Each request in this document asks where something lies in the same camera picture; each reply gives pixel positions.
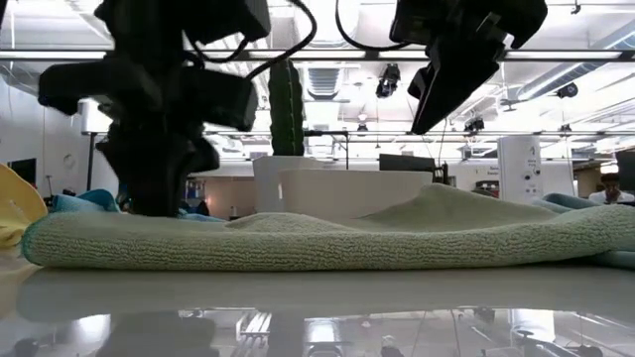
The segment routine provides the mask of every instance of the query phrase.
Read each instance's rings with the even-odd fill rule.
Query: ceiling pipe
[[[635,50],[635,20],[596,42],[592,50]],[[518,100],[527,101],[554,92],[574,80],[602,67],[607,62],[563,63],[537,79],[523,85],[515,93]]]

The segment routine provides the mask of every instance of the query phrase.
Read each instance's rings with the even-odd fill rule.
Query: yellow cloth
[[[13,170],[0,164],[0,249],[20,243],[29,224],[47,213],[38,192]]]

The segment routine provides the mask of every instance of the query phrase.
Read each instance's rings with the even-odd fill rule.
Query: ceiling
[[[334,0],[306,0],[319,23],[314,47],[339,51],[342,38],[334,27]],[[92,50],[112,48],[108,32],[92,16],[98,0],[10,0],[0,45],[16,50]],[[344,28],[356,41],[373,46],[391,45],[388,31],[395,9],[395,0],[341,0]],[[617,40],[635,35],[635,0],[578,1],[581,11],[572,14],[572,1],[548,0],[550,15],[540,32],[524,49],[534,50],[602,50]],[[286,0],[269,0],[273,31],[249,49],[286,49],[306,32],[307,20]],[[237,47],[239,36],[232,36],[208,46],[211,50],[231,50]],[[233,62],[216,66],[225,71],[245,75],[254,62]],[[377,77],[386,62],[355,61],[302,62],[301,69],[306,90],[308,128],[355,131],[364,119],[371,132],[408,131],[418,100],[409,96],[406,87],[424,62],[396,61],[402,83],[389,98],[377,99],[374,92]],[[501,69],[434,131],[448,131],[446,136],[406,137],[398,135],[354,136],[350,158],[376,158],[379,153],[460,159],[462,150],[476,156],[491,152],[497,136],[463,137],[464,122],[481,117],[484,132],[492,131],[556,131],[563,124],[571,124],[575,131],[635,130],[635,66],[629,62],[592,64],[593,71],[582,70],[576,63],[523,61],[504,62]],[[38,75],[51,63],[40,61],[0,62],[0,70],[7,80],[21,89],[37,91]],[[263,110],[257,114],[254,130],[268,131],[267,73],[256,82]],[[579,94],[574,98],[558,99],[547,91],[549,85],[565,85],[574,80]],[[309,92],[334,94],[332,101],[316,101]],[[531,100],[501,105],[501,100],[531,96]],[[210,127],[213,130],[226,130]],[[216,135],[210,139],[219,146],[224,158],[250,158],[271,153],[267,136],[227,137]],[[558,136],[544,137],[543,156],[548,158],[590,158],[610,155],[616,150],[635,147],[630,136],[598,137],[573,136],[566,140]],[[310,138],[308,154],[320,158],[343,157],[341,138]]]

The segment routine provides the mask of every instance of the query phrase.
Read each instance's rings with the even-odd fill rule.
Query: green towel
[[[635,209],[564,214],[443,185],[339,223],[289,213],[190,222],[58,213],[29,227],[23,252],[58,268],[317,271],[501,267],[635,250]]]

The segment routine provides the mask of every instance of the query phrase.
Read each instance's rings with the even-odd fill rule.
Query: person
[[[599,204],[633,202],[635,196],[619,190],[619,174],[606,174],[601,178],[604,191],[592,193],[588,199]]]

